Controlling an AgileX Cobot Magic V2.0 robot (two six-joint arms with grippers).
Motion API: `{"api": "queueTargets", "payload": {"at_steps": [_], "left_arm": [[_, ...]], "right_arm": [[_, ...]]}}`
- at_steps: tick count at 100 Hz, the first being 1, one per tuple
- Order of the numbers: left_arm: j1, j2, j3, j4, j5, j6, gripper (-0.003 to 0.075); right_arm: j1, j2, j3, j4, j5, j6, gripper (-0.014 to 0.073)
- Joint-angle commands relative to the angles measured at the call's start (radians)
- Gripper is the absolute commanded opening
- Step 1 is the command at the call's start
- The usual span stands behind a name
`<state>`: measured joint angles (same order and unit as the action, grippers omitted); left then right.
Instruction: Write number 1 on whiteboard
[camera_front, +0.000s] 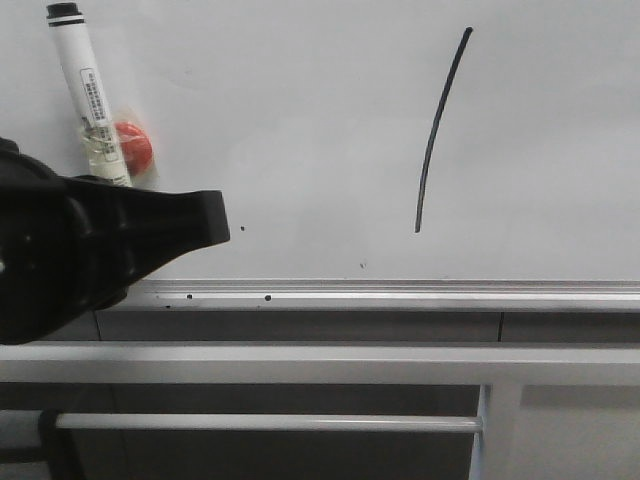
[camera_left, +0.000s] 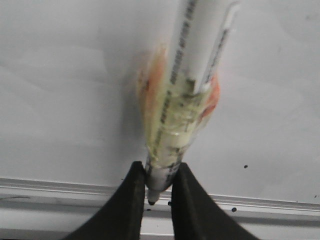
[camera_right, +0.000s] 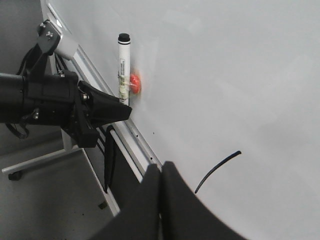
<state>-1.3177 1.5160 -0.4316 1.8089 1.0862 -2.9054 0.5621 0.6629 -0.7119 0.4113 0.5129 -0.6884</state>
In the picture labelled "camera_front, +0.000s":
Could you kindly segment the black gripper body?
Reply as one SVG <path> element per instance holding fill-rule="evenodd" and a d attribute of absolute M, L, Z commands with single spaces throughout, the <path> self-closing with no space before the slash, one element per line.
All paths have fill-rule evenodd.
<path fill-rule="evenodd" d="M 67 184 L 1 140 L 1 343 L 39 340 L 71 322 L 77 281 Z"/>

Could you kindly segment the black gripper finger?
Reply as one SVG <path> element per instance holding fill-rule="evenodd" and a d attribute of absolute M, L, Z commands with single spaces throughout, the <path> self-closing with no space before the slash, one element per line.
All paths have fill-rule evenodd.
<path fill-rule="evenodd" d="M 230 240 L 222 192 L 165 193 L 90 178 L 64 180 L 74 305 L 104 305 L 174 259 Z"/>

